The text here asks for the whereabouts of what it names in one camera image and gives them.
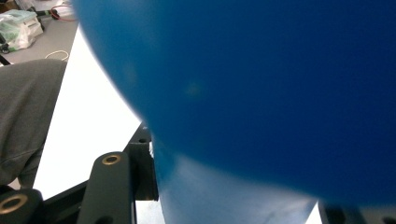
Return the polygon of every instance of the white table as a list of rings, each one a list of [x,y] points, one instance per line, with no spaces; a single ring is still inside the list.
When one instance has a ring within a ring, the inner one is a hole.
[[[141,120],[115,90],[78,27],[35,179],[44,199],[87,180],[95,159],[123,151]],[[136,204],[138,223],[164,223],[161,205]]]

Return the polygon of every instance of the gray fabric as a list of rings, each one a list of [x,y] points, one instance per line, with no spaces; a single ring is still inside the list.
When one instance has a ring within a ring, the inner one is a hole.
[[[0,67],[0,185],[33,186],[65,68],[50,59]]]

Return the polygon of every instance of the cable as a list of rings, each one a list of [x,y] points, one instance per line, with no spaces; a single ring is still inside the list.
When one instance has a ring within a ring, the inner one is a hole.
[[[67,6],[67,5],[60,5],[60,6],[52,7],[52,8],[50,9],[50,11],[49,11],[52,17],[54,17],[54,18],[56,18],[56,19],[58,19],[58,20],[60,20],[60,21],[76,21],[76,19],[71,19],[71,20],[69,20],[69,19],[62,19],[59,15],[57,15],[56,13],[53,12],[53,9],[55,9],[55,8],[57,8],[57,7],[70,7],[70,6]]]
[[[68,54],[66,51],[64,51],[64,50],[56,50],[56,51],[53,51],[52,53],[49,53],[49,54],[46,56],[46,59],[47,59],[50,55],[56,54],[56,53],[65,53],[65,54],[66,54],[66,57],[63,58],[63,59],[61,59],[62,61],[66,60],[66,59],[69,57],[69,54]]]

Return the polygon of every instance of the balloon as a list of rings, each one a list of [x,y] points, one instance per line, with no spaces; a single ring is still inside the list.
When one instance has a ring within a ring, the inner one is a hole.
[[[153,132],[165,220],[262,223],[246,213],[277,189],[301,214],[316,197],[396,203],[396,2],[75,6]]]

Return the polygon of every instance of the plastic bag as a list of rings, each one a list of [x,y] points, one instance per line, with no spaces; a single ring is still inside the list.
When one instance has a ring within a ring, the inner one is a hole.
[[[9,51],[27,49],[35,42],[36,29],[30,21],[21,22],[17,14],[0,14],[0,34],[6,40]]]

